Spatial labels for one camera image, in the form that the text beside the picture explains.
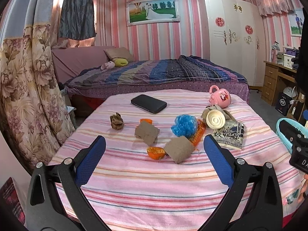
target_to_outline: orange object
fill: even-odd
[[[196,133],[189,138],[190,142],[196,147],[198,146],[199,142],[201,141],[201,138],[205,132],[205,124],[203,121],[201,121],[200,119],[197,120],[198,121],[198,128]]]
[[[142,121],[148,122],[150,124],[152,124],[152,122],[153,122],[151,119],[140,119],[140,122],[142,122]]]
[[[162,147],[149,147],[147,148],[147,154],[154,160],[160,160],[164,158],[166,152]]]

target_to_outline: picture frame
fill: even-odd
[[[304,23],[304,13],[302,8],[297,8],[288,14],[291,36],[301,37],[301,31]]]
[[[179,22],[178,0],[135,0],[126,3],[126,25]]]

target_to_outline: white box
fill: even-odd
[[[276,62],[277,64],[283,65],[287,68],[292,69],[293,62],[291,62],[291,59],[294,58],[295,56],[293,55],[276,55]]]

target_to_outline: brown cloth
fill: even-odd
[[[154,144],[158,134],[159,129],[146,121],[142,121],[135,129],[135,136],[142,139],[148,146]]]
[[[209,111],[216,109],[218,111],[220,111],[221,113],[223,113],[224,117],[226,118],[226,121],[228,120],[233,120],[235,121],[234,117],[227,111],[227,110],[223,110],[221,107],[219,107],[218,105],[213,105],[213,106],[208,106],[205,108],[205,110],[202,112],[201,118],[203,119],[203,122],[206,124],[206,116],[209,113]]]
[[[120,130],[124,127],[124,121],[119,113],[110,116],[111,127],[115,130]]]
[[[190,157],[195,147],[185,136],[180,136],[171,138],[164,150],[176,163],[181,163]]]

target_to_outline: wardrobe door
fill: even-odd
[[[237,0],[222,0],[227,25],[228,68],[242,73],[242,37]]]
[[[251,4],[251,11],[254,18],[254,27],[256,31],[256,71],[254,86],[262,87],[264,82],[266,47],[265,31],[262,16],[260,16],[257,6]]]
[[[205,0],[210,38],[210,61],[228,67],[227,27],[222,0]]]
[[[256,29],[251,11],[251,3],[237,0],[242,33],[242,75],[249,86],[254,86],[256,71]]]

